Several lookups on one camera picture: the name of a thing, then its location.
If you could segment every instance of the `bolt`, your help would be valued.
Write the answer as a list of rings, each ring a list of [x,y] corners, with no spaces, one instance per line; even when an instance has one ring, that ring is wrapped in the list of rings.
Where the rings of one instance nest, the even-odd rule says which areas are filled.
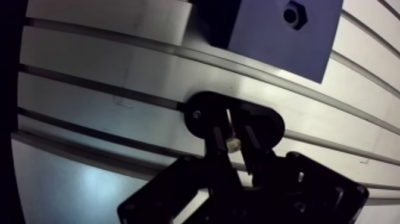
[[[362,194],[365,192],[365,188],[363,186],[358,186],[357,190]]]
[[[193,112],[193,117],[199,119],[201,117],[201,112],[199,110],[196,110],[195,112]]]

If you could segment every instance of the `oval black bracket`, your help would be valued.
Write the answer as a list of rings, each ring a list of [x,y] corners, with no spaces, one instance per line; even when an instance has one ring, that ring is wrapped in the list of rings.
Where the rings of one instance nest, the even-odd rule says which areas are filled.
[[[215,92],[193,95],[185,105],[185,125],[189,131],[204,139],[210,120],[224,120],[226,111],[243,114],[240,122],[254,127],[257,139],[265,139],[264,146],[273,148],[283,138],[285,123],[275,110]]]

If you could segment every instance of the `aluminum profile wall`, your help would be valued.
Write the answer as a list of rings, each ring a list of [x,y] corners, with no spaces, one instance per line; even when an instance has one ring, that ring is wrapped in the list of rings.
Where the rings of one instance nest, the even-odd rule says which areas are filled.
[[[180,154],[204,153],[179,105],[209,90],[277,110],[287,127],[275,148],[279,155],[299,151],[370,187],[400,189],[397,9],[389,1],[345,0],[318,84],[209,46],[187,2],[30,0],[19,128],[168,165]],[[382,159],[357,156],[364,154]],[[240,153],[230,156],[240,167]],[[390,158],[391,164],[382,162]],[[371,195],[399,198],[400,191],[371,189]]]

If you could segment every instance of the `metal surface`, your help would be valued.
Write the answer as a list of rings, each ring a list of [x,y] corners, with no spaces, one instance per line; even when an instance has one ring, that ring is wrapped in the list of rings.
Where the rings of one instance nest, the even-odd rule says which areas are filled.
[[[183,104],[170,99],[156,97],[150,94],[144,94],[142,92],[121,88],[106,83],[95,82],[89,79],[82,79],[76,76],[69,76],[54,71],[40,69],[37,67],[21,66],[20,70],[28,74],[33,74],[35,76],[40,76],[47,79],[55,80],[57,82],[68,83],[75,86],[82,86],[88,89],[92,89],[94,91],[115,95],[114,100],[116,103],[119,104],[122,104],[123,98],[128,98],[128,99],[133,99],[135,101],[156,105],[171,110],[181,110],[183,107]]]
[[[366,34],[351,21],[340,18],[333,50],[365,67],[388,84],[400,90],[399,58],[375,38]]]
[[[362,210],[356,224],[399,223],[400,206],[367,206]]]
[[[177,111],[137,101],[129,101],[129,106],[116,104],[111,95],[28,74],[21,73],[19,82],[18,104],[22,108],[125,138],[199,155],[203,153],[204,143],[188,132]],[[284,119],[286,123],[293,121],[299,125],[304,122],[287,117]],[[344,136],[329,135],[326,129],[321,128],[323,131],[322,134],[333,139],[331,141]]]
[[[87,26],[180,45],[191,8],[187,2],[163,0],[30,0],[26,16],[84,21]]]
[[[118,223],[118,204],[145,181],[12,142],[26,223]]]
[[[40,35],[40,33],[37,33],[32,36],[32,39],[40,38]],[[76,41],[80,41],[81,37],[76,36],[76,38]],[[88,47],[87,52],[89,52],[93,45],[87,44],[86,46],[81,46],[84,48]],[[116,51],[121,49],[121,52],[125,52],[124,54],[130,54],[130,49],[123,48],[123,46],[116,47],[118,47]],[[78,55],[72,49],[67,52]],[[22,56],[21,61],[27,64],[36,64],[37,66],[51,64],[49,69],[57,69],[58,67],[58,70],[66,71],[67,74],[79,75],[80,77],[87,77],[106,83],[108,80],[112,80],[111,83],[115,83],[118,86],[144,91],[151,95],[162,96],[181,102],[198,91],[212,90],[220,92],[275,108],[287,120],[289,124],[288,129],[352,147],[362,148],[366,151],[372,150],[375,140],[374,136],[379,128],[349,114],[304,98],[293,92],[277,88],[276,86],[200,63],[157,54],[156,52],[143,51],[137,48],[134,49],[134,53],[137,54],[137,59],[134,60],[137,61],[137,64],[126,64],[129,70],[127,77],[124,77],[126,67],[121,65],[121,62],[129,60],[129,57],[124,56],[121,56],[120,60],[115,60],[118,57],[115,55],[112,63],[115,62],[121,65],[117,67],[108,66],[108,63],[102,63],[110,55],[105,58],[92,58],[93,61],[88,63],[83,63],[85,61],[84,58],[77,57],[67,57],[61,60],[64,57],[61,55],[60,57],[56,57],[54,54],[52,57],[45,57],[49,60],[45,60],[44,57],[30,57],[26,55],[26,57]],[[150,69],[146,69],[144,65],[150,63],[150,58],[152,61],[157,61],[158,65],[153,64],[152,66],[147,66]],[[115,68],[115,72],[101,71],[101,64],[103,66],[107,65],[106,69]],[[349,126],[349,129],[343,130],[342,126]]]
[[[342,17],[363,29],[400,59],[400,40],[396,37],[400,32],[400,22],[380,2],[382,0],[344,1]],[[372,11],[379,16],[372,19]]]
[[[370,198],[365,205],[366,206],[387,206],[387,205],[395,205],[395,204],[399,205],[400,200],[399,199]]]
[[[400,3],[397,0],[378,0],[390,13],[400,20]]]
[[[137,159],[139,159],[138,161],[143,161],[140,162],[140,164],[144,164],[145,167],[148,167],[150,169],[155,169],[155,170],[159,170],[160,166],[155,166],[155,165],[151,165],[152,163],[155,164],[159,164],[161,166],[168,166],[169,164],[171,164],[171,162],[173,160],[168,159],[168,158],[160,158],[157,155],[150,155],[150,154],[146,154],[144,152],[140,152],[140,151],[136,151],[133,148],[126,148],[123,145],[116,145],[116,144],[124,144],[124,142],[120,142],[120,141],[115,141],[114,144],[110,144],[109,142],[105,142],[101,139],[95,139],[95,138],[91,138],[91,137],[84,137],[82,136],[82,134],[80,134],[80,132],[82,132],[82,130],[80,129],[71,129],[70,130],[64,130],[64,129],[60,129],[59,127],[55,127],[52,125],[48,125],[45,123],[41,123],[41,122],[37,122],[35,120],[31,120],[25,117],[20,116],[20,129],[27,131],[28,133],[32,133],[34,135],[38,135],[41,137],[44,137],[45,139],[53,139],[54,141],[57,142],[63,142],[64,144],[67,145],[74,145],[77,148],[80,148],[83,151],[89,151],[90,153],[95,153],[95,154],[99,154],[101,155],[106,155],[107,157],[111,157],[111,158],[115,158],[117,160],[126,160],[124,159],[125,157],[127,158],[127,161],[137,161]],[[50,122],[50,119],[45,119],[44,122]],[[44,139],[40,139],[38,137],[35,136],[30,136],[30,135],[26,135],[23,133],[18,134],[18,137],[14,137],[15,139],[19,139],[21,141],[25,141],[25,139],[33,139],[31,141],[25,141],[27,143],[31,143],[35,141],[41,141],[43,142]],[[322,158],[324,158],[326,155],[328,155],[328,151],[322,151],[323,148],[316,148],[313,145],[306,145],[306,150],[301,150],[301,148],[295,147],[293,149],[290,148],[285,148],[284,151],[282,151],[283,147],[287,147],[287,144],[283,144],[281,147],[276,147],[274,150],[275,152],[278,153],[278,155],[280,156],[284,156],[286,154],[286,152],[289,151],[303,151],[304,153],[308,154],[310,153],[311,150],[317,150],[316,152],[319,151],[319,153],[321,155],[323,155],[322,157],[316,157],[317,154],[316,152],[311,153],[310,156],[312,156],[314,159],[316,159],[317,161],[321,161]],[[180,157],[182,155],[192,155],[192,156],[196,156],[195,154],[191,154],[191,153],[184,153],[184,152],[176,152],[175,150],[167,150],[167,153],[164,153],[165,155],[172,155],[173,157]],[[85,153],[82,155],[81,153],[79,153],[79,151],[76,151],[74,154],[80,154],[80,156],[85,157],[85,158],[91,158],[93,156],[96,155],[85,155]],[[233,154],[230,156],[230,159],[232,161],[237,161],[238,160],[238,154]],[[346,160],[345,158],[339,158],[339,160],[336,158],[338,155],[336,154],[332,154],[332,157],[330,157],[328,160],[324,161],[323,164],[328,164],[327,162],[329,161],[331,164],[329,164],[329,167],[339,173],[345,174],[347,177],[348,176],[352,176],[352,178],[358,178],[357,175],[351,174],[351,172],[349,172],[349,170],[346,169],[346,166],[348,166],[346,164],[346,162],[344,162],[344,164],[341,166],[338,166],[339,163],[343,163],[343,161]],[[86,160],[79,160],[79,157],[76,158],[76,156],[74,156],[73,158],[75,158],[75,160],[83,162]],[[245,166],[243,165],[243,162],[241,163],[237,163],[237,162],[233,162],[233,167],[237,170],[240,171],[246,171]],[[248,175],[242,175],[241,176],[241,180],[245,185],[250,186],[251,185],[251,178],[249,179]],[[400,186],[394,186],[394,185],[382,185],[382,184],[376,184],[376,183],[362,183],[363,185],[369,187],[369,188],[375,188],[375,189],[387,189],[387,190],[394,190],[394,191],[400,191]]]
[[[353,71],[356,71],[358,74],[364,76],[368,80],[372,81],[376,85],[380,86],[382,89],[390,92],[393,96],[400,99],[400,91],[394,88],[392,85],[385,82],[383,79],[379,78],[372,72],[368,71],[364,67],[361,67],[354,61],[350,60],[349,58],[344,57],[343,55],[339,54],[336,51],[332,51],[330,54],[330,58],[334,59],[335,61],[351,68]]]
[[[40,148],[42,151],[67,158],[77,163],[86,164],[143,180],[151,180],[168,165],[152,163],[146,160],[118,155],[109,151],[102,151],[98,148],[79,145],[76,142],[65,143],[52,141],[31,133],[16,131],[11,134],[11,139],[24,144]]]
[[[283,89],[262,82],[258,82],[254,79],[248,79],[247,77],[239,76],[238,74],[234,74],[232,72],[227,72],[225,70],[212,68],[210,66],[205,66],[203,64],[194,63],[192,61],[183,60],[181,58],[171,57],[164,54],[157,54],[156,52],[146,51],[142,48],[130,49],[127,48],[125,45],[119,45],[116,44],[115,42],[100,43],[99,40],[84,38],[82,36],[74,36],[74,35],[71,36],[62,33],[50,32],[47,30],[35,30],[32,28],[26,28],[26,34],[27,36],[24,42],[25,45],[23,44],[23,46],[26,46],[26,48],[23,48],[23,53],[21,56],[21,62],[24,64],[34,65],[36,67],[43,67],[46,69],[55,70],[66,74],[71,74],[74,76],[86,77],[88,79],[93,79],[100,82],[105,82],[110,84],[115,83],[114,85],[123,86],[125,88],[132,88],[134,90],[143,91],[152,95],[158,95],[162,97],[169,96],[167,98],[175,99],[178,101],[184,101],[185,98],[192,95],[196,91],[213,90],[224,93],[226,95],[231,95],[233,97],[239,97],[239,98],[246,97],[246,100],[255,101],[260,104],[268,106],[273,106],[273,105],[283,106],[283,103],[287,103],[288,105],[284,106],[283,110],[281,110],[280,108],[276,108],[277,110],[280,110],[280,112],[284,116],[285,116],[284,110],[287,110],[288,108],[293,108],[293,103],[292,103],[293,101],[288,101],[288,98],[296,98],[296,100],[294,101],[297,103],[305,101],[304,104],[307,103],[308,107],[318,107],[320,108],[318,110],[321,110],[321,113],[333,115],[333,111],[335,110],[332,110],[330,107],[324,107],[323,105],[320,105],[317,102],[307,100],[304,97],[296,94],[300,93],[317,101],[331,105],[340,110],[349,112],[355,116],[368,120],[374,124],[380,125],[395,133],[400,133],[397,127],[394,127],[393,125],[390,125],[387,122],[384,122],[383,120],[380,120],[377,117],[374,117],[371,114],[363,112],[355,107],[351,107],[348,104],[344,104],[338,100],[328,97],[327,95],[320,94],[317,91],[313,91],[312,89],[305,88],[304,86],[297,85],[293,82],[285,81],[281,78],[278,78],[277,76],[269,76],[268,74],[262,71],[255,70],[249,67],[244,67],[236,63],[228,62],[221,58],[219,58],[216,61],[216,63],[211,63],[211,64],[217,67],[220,67],[221,65],[225,64],[226,65],[224,66],[225,69],[227,69],[228,66],[232,68],[228,70],[233,72],[240,72],[241,70],[245,71],[245,74],[247,74],[248,76],[251,77],[256,76],[257,79],[260,78],[260,80],[264,82],[270,82],[274,85],[282,87]],[[30,43],[31,41],[36,42],[35,40],[41,40],[41,41],[37,42],[36,44]],[[57,42],[60,41],[59,42],[60,44],[54,45],[54,47],[51,48],[51,51],[49,51],[45,47],[48,45],[40,44],[41,42],[49,43],[56,41]],[[68,48],[68,51],[62,51],[61,49],[60,51],[58,50],[56,51],[56,49],[58,48],[63,48],[62,46],[64,45],[61,44],[61,42],[65,42],[65,44],[70,46]],[[82,49],[85,48],[87,49],[87,51],[85,52],[91,52],[92,50],[90,49],[94,49],[95,46],[98,46],[96,47],[97,50],[95,50],[97,53],[93,54],[93,56],[90,53],[85,53],[85,54],[90,54],[90,56],[86,55],[86,57],[82,58],[70,56],[70,54],[80,55],[79,52],[81,52]],[[110,54],[104,55],[100,53],[103,51],[102,48],[105,48],[106,46],[113,48],[113,51],[115,52],[113,57],[114,60],[106,59],[110,57]],[[170,53],[171,49],[166,48],[165,50],[168,53]],[[200,55],[203,62],[204,62],[203,59],[209,61],[211,58],[213,58],[212,56],[209,55],[206,56],[204,54],[195,54],[195,55]],[[147,63],[153,63],[154,61],[157,61],[158,66],[154,66],[153,64],[152,66],[144,67],[144,65],[146,65]],[[97,66],[88,67],[88,65],[90,64],[96,64]],[[284,89],[289,89],[291,91],[294,91],[294,93],[286,91]],[[263,99],[260,98],[260,92],[262,92],[264,95],[270,95],[272,92],[274,97],[270,97],[266,102],[265,98]],[[380,91],[374,93],[376,96],[379,96],[379,98],[385,96],[381,95],[384,93]],[[357,95],[357,94],[354,93],[352,94],[351,92],[348,92],[347,94],[343,94],[343,96],[345,95]],[[352,101],[361,102],[360,104],[364,104],[365,102],[363,107],[370,108],[378,112],[379,114],[382,115],[381,117],[384,116],[385,110],[388,105],[387,101],[385,100],[379,100],[380,102],[379,104],[381,104],[381,107],[373,106],[373,104],[377,102],[375,100],[371,104],[369,103],[369,101],[365,100],[354,99]],[[308,110],[307,110],[308,107],[304,106],[296,107],[295,110],[305,110],[305,112],[297,111],[293,113],[291,111],[288,112],[290,114],[288,116],[293,116],[293,114],[296,113],[304,113],[305,116],[308,116]],[[339,114],[341,113],[340,112],[335,113],[335,117],[338,117]],[[361,126],[361,123],[358,123],[357,125],[352,125],[352,127],[356,126]],[[363,128],[364,131],[363,136],[365,136],[365,130],[367,129],[368,128],[366,127]],[[357,133],[360,132],[352,131],[349,132],[348,135],[354,135]],[[362,144],[361,147],[366,149],[371,145],[373,144],[370,142],[369,144]]]
[[[296,133],[290,130],[285,132],[285,138],[293,139],[296,141],[301,141],[313,145],[318,145],[325,148],[330,148],[332,150],[340,151],[343,153],[349,153],[352,155],[358,155],[365,158],[370,158],[372,160],[381,161],[383,163],[389,163],[392,165],[400,166],[400,160],[396,160],[390,157],[385,157],[379,154],[370,153],[364,150],[359,150],[357,148],[348,147],[346,145],[337,144],[335,142],[329,142],[323,139],[315,139],[312,136],[304,135],[303,133]]]

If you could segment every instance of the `screw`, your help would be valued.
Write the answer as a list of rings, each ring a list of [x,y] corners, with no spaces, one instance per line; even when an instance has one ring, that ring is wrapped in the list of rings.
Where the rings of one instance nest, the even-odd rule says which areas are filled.
[[[199,110],[196,110],[195,112],[193,112],[193,117],[199,119],[201,117],[201,112]]]
[[[365,188],[363,186],[358,186],[357,190],[362,194],[365,192]]]
[[[298,211],[300,211],[300,213],[304,213],[304,212],[305,212],[306,205],[305,205],[304,203],[302,203],[302,202],[296,202],[296,203],[295,203],[295,208],[296,208]]]

